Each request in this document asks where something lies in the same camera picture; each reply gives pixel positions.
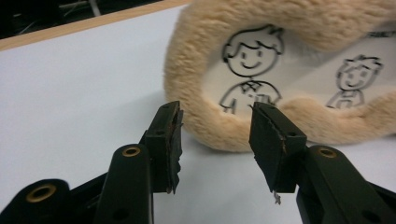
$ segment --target printed drawing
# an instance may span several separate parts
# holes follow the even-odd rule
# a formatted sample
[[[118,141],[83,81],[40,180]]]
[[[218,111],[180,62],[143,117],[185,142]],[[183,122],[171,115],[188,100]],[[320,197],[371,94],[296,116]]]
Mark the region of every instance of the printed drawing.
[[[327,103],[330,108],[350,108],[364,104],[362,90],[370,87],[382,69],[382,63],[376,57],[358,55],[354,59],[344,60],[337,71],[336,84],[339,92]]]
[[[223,47],[223,61],[236,76],[248,80],[237,83],[225,92],[219,102],[224,112],[235,114],[238,109],[245,109],[255,101],[275,105],[282,98],[274,85],[253,78],[270,71],[283,54],[283,33],[282,28],[267,24],[230,37]]]

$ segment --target plush toy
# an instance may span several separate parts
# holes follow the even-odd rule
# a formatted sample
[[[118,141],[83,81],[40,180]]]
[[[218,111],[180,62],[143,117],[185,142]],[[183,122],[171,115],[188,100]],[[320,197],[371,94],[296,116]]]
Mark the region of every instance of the plush toy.
[[[322,144],[396,133],[396,0],[195,0],[164,89],[205,145],[249,151],[250,105],[276,105]]]

